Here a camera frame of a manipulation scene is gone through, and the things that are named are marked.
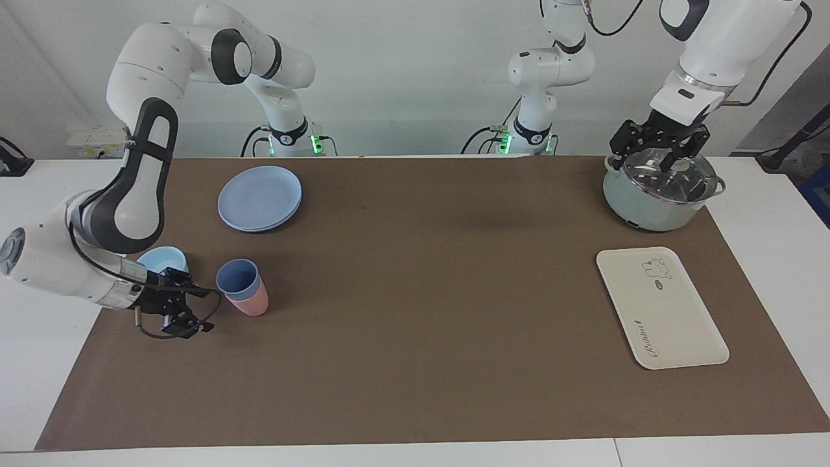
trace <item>pot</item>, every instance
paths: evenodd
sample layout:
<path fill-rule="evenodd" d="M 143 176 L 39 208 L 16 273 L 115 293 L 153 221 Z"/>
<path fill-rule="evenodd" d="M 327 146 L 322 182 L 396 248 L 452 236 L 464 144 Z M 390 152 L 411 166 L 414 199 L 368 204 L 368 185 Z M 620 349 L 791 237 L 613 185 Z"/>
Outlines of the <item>pot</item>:
<path fill-rule="evenodd" d="M 678 229 L 708 199 L 726 191 L 726 182 L 703 156 L 678 160 L 663 173 L 660 163 L 667 151 L 648 149 L 630 155 L 619 170 L 611 166 L 613 156 L 605 158 L 605 199 L 626 224 L 655 232 Z"/>

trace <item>white tray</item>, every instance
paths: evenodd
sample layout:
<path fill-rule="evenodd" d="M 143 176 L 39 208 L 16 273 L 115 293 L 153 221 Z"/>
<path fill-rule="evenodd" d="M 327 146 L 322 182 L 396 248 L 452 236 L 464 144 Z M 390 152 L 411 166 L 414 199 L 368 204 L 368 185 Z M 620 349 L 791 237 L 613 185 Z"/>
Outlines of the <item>white tray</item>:
<path fill-rule="evenodd" d="M 664 370 L 729 360 L 729 348 L 675 252 L 606 250 L 597 265 L 640 365 Z"/>

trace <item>stacked cups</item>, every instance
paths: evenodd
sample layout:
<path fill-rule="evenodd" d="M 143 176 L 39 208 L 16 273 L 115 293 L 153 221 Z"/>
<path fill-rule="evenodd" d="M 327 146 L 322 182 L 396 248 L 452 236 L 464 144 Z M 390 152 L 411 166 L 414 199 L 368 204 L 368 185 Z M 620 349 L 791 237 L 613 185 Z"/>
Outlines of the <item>stacked cups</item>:
<path fill-rule="evenodd" d="M 268 309 L 268 291 L 259 268 L 250 259 L 234 259 L 219 268 L 216 285 L 233 306 L 248 316 L 260 316 Z"/>

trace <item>black cable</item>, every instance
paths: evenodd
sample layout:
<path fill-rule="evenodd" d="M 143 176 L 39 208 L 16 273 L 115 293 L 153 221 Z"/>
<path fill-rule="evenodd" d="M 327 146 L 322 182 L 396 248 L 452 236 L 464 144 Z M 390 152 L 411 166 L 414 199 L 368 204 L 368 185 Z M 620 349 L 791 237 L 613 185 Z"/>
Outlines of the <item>black cable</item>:
<path fill-rule="evenodd" d="M 265 141 L 267 143 L 268 142 L 268 137 L 267 136 L 262 136 L 261 138 L 258 138 L 258 139 L 256 139 L 256 141 L 254 141 L 254 145 L 251 148 L 251 153 L 254 154 L 254 157 L 256 157 L 256 143 L 259 143 L 259 142 L 262 142 L 262 141 Z"/>
<path fill-rule="evenodd" d="M 242 151 L 239 153 L 239 157 L 245 157 L 245 150 L 248 149 L 248 143 L 251 142 L 251 138 L 253 138 L 258 131 L 266 131 L 266 128 L 267 127 L 265 126 L 258 126 L 257 128 L 251 130 L 251 133 L 248 133 L 248 137 L 245 139 L 245 144 L 242 145 Z"/>
<path fill-rule="evenodd" d="M 753 105 L 755 101 L 758 100 L 758 96 L 761 95 L 761 92 L 767 86 L 767 81 L 769 81 L 769 78 L 772 76 L 773 72 L 775 71 L 775 68 L 779 65 L 781 60 L 784 59 L 784 56 L 787 55 L 789 49 L 795 44 L 795 42 L 798 41 L 801 35 L 804 34 L 804 31 L 807 30 L 807 26 L 809 26 L 810 22 L 813 20 L 813 10 L 812 8 L 810 8 L 807 2 L 801 2 L 799 6 L 803 8 L 805 13 L 807 13 L 807 16 L 804 18 L 804 24 L 801 25 L 801 29 L 799 29 L 798 32 L 795 33 L 795 36 L 793 36 L 793 38 L 789 41 L 789 44 L 787 44 L 787 46 L 781 51 L 781 53 L 779 53 L 778 58 L 775 59 L 773 65 L 769 68 L 769 71 L 767 71 L 766 76 L 764 76 L 764 79 L 761 81 L 761 84 L 760 86 L 758 86 L 758 90 L 755 92 L 754 96 L 752 96 L 752 99 L 749 99 L 746 102 L 727 101 L 723 103 L 724 107 L 748 107 Z"/>
<path fill-rule="evenodd" d="M 830 128 L 830 125 L 827 125 L 827 126 L 825 126 L 824 128 L 822 128 L 821 130 L 816 131 L 815 133 L 813 133 L 812 135 L 810 135 L 810 136 L 809 136 L 806 140 L 804 140 L 804 142 L 806 142 L 806 141 L 810 141 L 811 139 L 815 138 L 816 136 L 821 135 L 822 133 L 824 133 L 825 131 L 827 131 L 827 130 L 828 130 L 828 128 Z"/>
<path fill-rule="evenodd" d="M 340 157 L 340 154 L 337 153 L 337 143 L 334 142 L 334 138 L 332 138 L 331 136 L 322 135 L 320 139 L 331 141 L 331 145 L 334 147 L 334 157 Z"/>
<path fill-rule="evenodd" d="M 484 149 L 484 145 L 487 143 L 490 143 L 490 147 L 493 147 L 493 143 L 498 143 L 499 141 L 501 141 L 501 138 L 490 138 L 489 140 L 484 140 L 484 142 L 481 143 L 481 146 L 478 147 L 478 152 L 476 152 L 476 154 L 481 154 L 481 150 Z"/>
<path fill-rule="evenodd" d="M 14 149 L 15 151 L 17 151 L 17 153 L 19 155 L 23 156 L 23 159 L 28 159 L 28 157 L 26 157 L 26 155 L 23 154 L 23 151 L 21 151 L 20 148 L 18 148 L 17 145 L 12 143 L 11 141 L 7 140 L 6 138 L 3 138 L 2 136 L 0 136 L 0 141 L 6 143 L 6 145 L 8 145 L 8 147 L 10 147 L 10 148 Z"/>
<path fill-rule="evenodd" d="M 804 141 L 802 141 L 802 143 L 806 143 L 807 141 L 810 141 L 813 138 L 819 137 L 822 133 L 824 133 L 828 129 L 830 129 L 830 125 L 827 125 L 824 128 L 822 128 L 821 130 L 816 131 L 815 133 L 811 134 L 809 137 L 805 138 Z M 767 154 L 768 152 L 773 152 L 773 151 L 776 151 L 776 150 L 780 150 L 781 148 L 783 148 L 783 146 L 779 146 L 777 148 L 769 148 L 767 150 L 762 150 L 760 152 L 756 152 L 755 155 L 756 156 L 764 155 L 764 154 Z"/>
<path fill-rule="evenodd" d="M 484 128 L 480 128 L 479 130 L 476 130 L 476 132 L 473 133 L 470 136 L 469 139 L 467 139 L 467 142 L 464 143 L 464 147 L 461 148 L 461 153 L 460 154 L 464 154 L 466 152 L 467 146 L 470 145 L 470 143 L 476 138 L 476 136 L 480 135 L 481 133 L 484 133 L 485 131 L 493 131 L 493 130 L 491 130 L 491 128 L 489 126 L 485 126 Z"/>
<path fill-rule="evenodd" d="M 626 18 L 625 22 L 620 27 L 618 27 L 616 30 L 614 30 L 612 32 L 604 32 L 604 31 L 600 31 L 599 29 L 597 29 L 596 25 L 593 24 L 593 13 L 591 12 L 590 8 L 588 9 L 588 24 L 590 24 L 591 28 L 597 34 L 599 34 L 602 37 L 614 36 L 614 35 L 618 34 L 620 31 L 622 31 L 623 29 L 625 29 L 626 26 L 628 26 L 628 23 L 630 23 L 631 20 L 634 18 L 634 15 L 637 14 L 637 10 L 640 9 L 640 6 L 642 5 L 642 2 L 643 2 L 643 0 L 639 0 L 639 2 L 637 2 L 637 5 L 631 11 L 631 14 L 628 15 L 628 18 Z"/>
<path fill-rule="evenodd" d="M 510 109 L 510 112 L 507 112 L 507 116 L 505 117 L 505 120 L 501 122 L 501 126 L 507 125 L 507 121 L 510 120 L 510 116 L 513 115 L 513 112 L 516 111 L 516 107 L 518 107 L 520 103 L 521 103 L 521 97 L 519 99 L 516 99 L 516 103 L 513 104 L 513 108 Z M 491 141 L 490 145 L 487 146 L 487 153 L 488 154 L 490 154 L 490 151 L 493 150 L 493 142 L 494 141 Z"/>
<path fill-rule="evenodd" d="M 193 324 L 191 327 L 189 327 L 186 330 L 184 330 L 180 333 L 177 333 L 177 334 L 170 334 L 169 336 L 160 336 L 159 334 L 153 334 L 152 332 L 147 331 L 146 329 L 144 329 L 144 327 L 141 326 L 140 318 L 137 316 L 137 320 L 136 320 L 137 322 L 136 322 L 135 326 L 139 329 L 139 331 L 141 331 L 146 336 L 150 336 L 154 339 L 165 339 L 165 340 L 166 339 L 174 339 L 176 337 L 184 337 L 184 336 L 188 335 L 190 332 L 192 332 L 194 330 L 198 330 L 201 326 L 206 324 L 208 322 L 208 319 L 210 319 L 213 316 L 213 314 L 216 313 L 216 311 L 222 305 L 222 293 L 219 292 L 215 288 L 167 287 L 167 286 L 142 282 L 140 280 L 127 277 L 123 274 L 116 273 L 115 271 L 110 271 L 109 269 L 105 268 L 104 266 L 101 266 L 100 264 L 96 263 L 95 260 L 93 260 L 92 258 L 87 256 L 86 253 L 84 253 L 83 250 L 81 250 L 81 247 L 78 245 L 78 240 L 75 238 L 75 225 L 72 223 L 72 221 L 69 221 L 68 229 L 69 229 L 69 240 L 72 243 L 72 247 L 76 251 L 76 253 L 78 253 L 78 255 L 81 256 L 81 258 L 83 258 L 90 266 L 92 266 L 95 269 L 98 269 L 102 273 L 108 274 L 108 275 L 110 275 L 114 278 L 121 279 L 123 281 L 126 281 L 128 283 L 132 283 L 134 285 L 151 288 L 153 290 L 159 290 L 161 292 L 180 292 L 180 293 L 189 293 L 191 295 L 193 295 L 194 293 L 203 293 L 203 292 L 216 293 L 217 294 L 217 302 L 216 302 L 216 306 L 213 307 L 213 310 L 211 310 L 211 312 L 208 313 L 206 317 L 204 317 L 202 319 L 197 319 L 196 323 Z"/>

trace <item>table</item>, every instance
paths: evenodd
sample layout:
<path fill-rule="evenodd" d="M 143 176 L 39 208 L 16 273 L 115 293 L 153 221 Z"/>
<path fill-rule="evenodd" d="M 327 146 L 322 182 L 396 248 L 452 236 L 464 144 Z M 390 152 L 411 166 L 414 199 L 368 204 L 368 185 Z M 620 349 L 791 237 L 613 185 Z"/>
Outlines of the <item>table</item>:
<path fill-rule="evenodd" d="M 830 410 L 830 231 L 783 175 L 750 159 L 712 159 L 727 192 L 710 211 L 825 411 Z M 38 220 L 69 194 L 100 187 L 118 161 L 39 161 L 0 181 L 0 232 Z M 0 281 L 0 450 L 30 450 L 98 307 Z M 55 316 L 51 310 L 66 310 Z M 4 465 L 827 465 L 830 434 L 558 440 L 438 445 L 301 446 L 3 454 Z"/>

